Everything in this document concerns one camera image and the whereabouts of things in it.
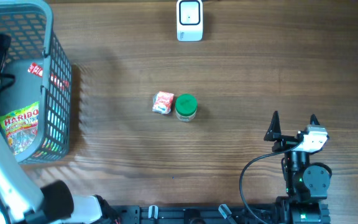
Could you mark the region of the green lid glass jar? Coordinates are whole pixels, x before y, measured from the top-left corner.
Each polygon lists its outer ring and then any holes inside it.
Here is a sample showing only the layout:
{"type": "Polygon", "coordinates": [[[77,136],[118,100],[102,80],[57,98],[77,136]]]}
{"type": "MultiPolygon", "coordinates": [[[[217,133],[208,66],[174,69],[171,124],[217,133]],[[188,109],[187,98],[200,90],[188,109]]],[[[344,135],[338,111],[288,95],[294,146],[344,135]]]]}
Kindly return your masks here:
{"type": "Polygon", "coordinates": [[[189,122],[194,119],[197,109],[197,99],[191,94],[183,94],[176,99],[175,114],[180,121],[189,122]]]}

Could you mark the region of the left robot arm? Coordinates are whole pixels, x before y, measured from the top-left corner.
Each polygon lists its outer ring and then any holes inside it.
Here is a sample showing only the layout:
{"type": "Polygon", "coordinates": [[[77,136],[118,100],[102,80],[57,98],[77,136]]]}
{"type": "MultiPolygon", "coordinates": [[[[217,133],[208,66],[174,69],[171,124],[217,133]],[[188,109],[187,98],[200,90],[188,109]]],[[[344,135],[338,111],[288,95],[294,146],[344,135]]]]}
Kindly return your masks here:
{"type": "Polygon", "coordinates": [[[57,180],[35,185],[17,163],[0,133],[0,223],[120,223],[99,195],[74,196],[57,180]]]}

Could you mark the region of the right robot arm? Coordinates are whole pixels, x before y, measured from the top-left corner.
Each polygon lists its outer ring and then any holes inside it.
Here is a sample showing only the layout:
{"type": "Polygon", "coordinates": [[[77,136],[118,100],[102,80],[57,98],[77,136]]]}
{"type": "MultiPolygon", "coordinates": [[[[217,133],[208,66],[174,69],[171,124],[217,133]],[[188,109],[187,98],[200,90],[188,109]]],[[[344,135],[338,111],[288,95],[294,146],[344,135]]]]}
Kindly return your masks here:
{"type": "Polygon", "coordinates": [[[273,152],[284,153],[281,168],[287,196],[276,198],[272,223],[331,223],[328,206],[322,201],[328,197],[332,170],[321,162],[310,162],[310,156],[322,151],[328,139],[315,115],[296,136],[286,136],[278,112],[273,113],[264,140],[274,143],[273,152]]]}

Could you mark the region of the red Nescafe stick sachet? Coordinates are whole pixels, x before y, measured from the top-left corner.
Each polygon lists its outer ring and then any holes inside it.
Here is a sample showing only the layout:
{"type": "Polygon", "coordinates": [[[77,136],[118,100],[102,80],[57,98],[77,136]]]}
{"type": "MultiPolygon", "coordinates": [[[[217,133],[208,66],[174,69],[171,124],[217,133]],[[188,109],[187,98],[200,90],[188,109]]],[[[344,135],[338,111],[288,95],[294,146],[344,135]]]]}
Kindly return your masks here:
{"type": "MultiPolygon", "coordinates": [[[[43,77],[43,68],[37,65],[35,62],[32,62],[30,67],[27,70],[29,73],[32,73],[40,78],[43,77]]],[[[56,75],[53,73],[50,74],[50,79],[55,86],[57,86],[61,90],[69,89],[70,83],[67,80],[59,80],[56,75]]]]}

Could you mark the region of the Haribo gummy candy bag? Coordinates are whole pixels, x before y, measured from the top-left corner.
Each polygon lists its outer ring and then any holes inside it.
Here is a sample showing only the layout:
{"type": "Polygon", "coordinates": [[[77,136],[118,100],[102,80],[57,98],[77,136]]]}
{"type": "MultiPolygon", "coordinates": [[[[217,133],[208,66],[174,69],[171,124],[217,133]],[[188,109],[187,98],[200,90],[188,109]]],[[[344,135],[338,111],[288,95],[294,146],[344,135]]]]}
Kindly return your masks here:
{"type": "Polygon", "coordinates": [[[35,140],[39,123],[39,102],[0,116],[9,148],[14,155],[24,152],[35,140]]]}

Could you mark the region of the small red white packet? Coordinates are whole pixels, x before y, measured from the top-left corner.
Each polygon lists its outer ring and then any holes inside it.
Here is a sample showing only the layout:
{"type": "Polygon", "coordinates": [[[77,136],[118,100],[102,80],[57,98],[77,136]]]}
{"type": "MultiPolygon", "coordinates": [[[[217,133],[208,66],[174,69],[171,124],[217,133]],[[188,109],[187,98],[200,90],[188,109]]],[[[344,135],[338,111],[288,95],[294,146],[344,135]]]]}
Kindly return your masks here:
{"type": "Polygon", "coordinates": [[[153,98],[152,111],[160,114],[169,114],[174,99],[173,93],[159,91],[153,98]]]}

